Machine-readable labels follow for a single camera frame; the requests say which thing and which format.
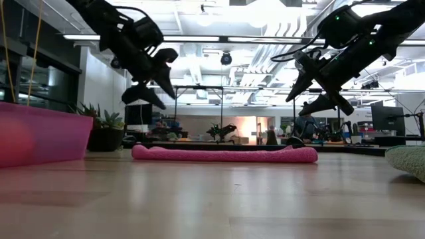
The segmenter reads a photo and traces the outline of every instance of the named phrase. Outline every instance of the black planter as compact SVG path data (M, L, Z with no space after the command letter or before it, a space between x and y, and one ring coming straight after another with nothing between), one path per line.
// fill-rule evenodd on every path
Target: black planter
M93 129L90 132L87 149L93 152L113 152L121 146L123 137L123 129Z

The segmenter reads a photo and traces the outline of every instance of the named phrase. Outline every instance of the yellow string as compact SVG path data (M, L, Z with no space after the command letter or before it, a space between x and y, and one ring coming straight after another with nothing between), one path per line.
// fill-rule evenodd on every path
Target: yellow string
M34 56L33 56L33 69L31 70L31 79L29 81L29 89L28 89L28 100L27 100L27 106L29 106L29 98L31 95L31 88L33 87L33 78L34 78L34 71L35 71L35 65L37 63L37 49L39 48L39 37L40 37L40 29L41 29L41 15L43 13L43 0L40 0L40 11L39 11L39 26L37 27L37 35L35 37L35 49L34 49Z
M4 1L0 3L0 9L1 9L1 23L3 24L3 41L5 42L5 51L6 51L6 65L7 65L7 73L9 73L9 83L11 85L11 91L12 91L12 98L13 103L16 102L15 98L15 91L13 90L13 83L12 83L12 73L11 73L11 67L9 62L9 51L7 50L7 37L6 37L6 24L5 24L5 10L3 8Z

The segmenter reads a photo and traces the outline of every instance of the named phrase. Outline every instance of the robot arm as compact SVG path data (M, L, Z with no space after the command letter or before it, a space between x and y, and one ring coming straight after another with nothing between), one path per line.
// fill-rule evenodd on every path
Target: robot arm
M359 77L360 71L380 56L392 60L397 47L425 22L425 1L421 0L407 0L390 11L363 18L355 14L351 7L343 6L335 10L317 28L318 36L325 39L325 46L344 48L342 52L329 59L312 58L308 52L300 50L294 54L294 59L303 68L299 70L297 82L286 101L293 100L310 87L312 80L316 80L326 91L325 95L320 95L305 107L299 113L301 116L321 110L335 110L335 106L339 106L347 116L351 115L353 107L339 94L342 85L353 77ZM374 34L373 29L377 25L381 27Z
M171 69L166 62L173 62L178 54L175 50L166 48L152 56L164 38L158 26L146 13L131 7L115 7L105 0L66 1L80 13L93 31L100 35L100 50L110 49L121 67L133 76L132 81L139 83L124 92L122 101L125 104L142 99L165 109L155 92L146 88L146 84L151 80L156 81L175 99L169 79ZM118 9L140 11L145 17L134 22Z

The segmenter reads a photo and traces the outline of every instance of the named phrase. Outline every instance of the pink box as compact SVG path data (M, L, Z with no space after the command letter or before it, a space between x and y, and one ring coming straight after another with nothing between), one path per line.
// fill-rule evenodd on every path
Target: pink box
M93 118L0 102L0 168L82 160Z

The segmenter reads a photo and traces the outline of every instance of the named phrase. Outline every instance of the pink towel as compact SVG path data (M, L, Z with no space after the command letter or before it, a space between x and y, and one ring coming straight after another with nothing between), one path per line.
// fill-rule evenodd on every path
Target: pink towel
M164 161L228 161L228 162L268 162L268 163L313 163L317 161L317 152L313 148L293 149L288 146L277 151L199 151L164 149L152 147L147 149L135 145L131 154L134 159Z

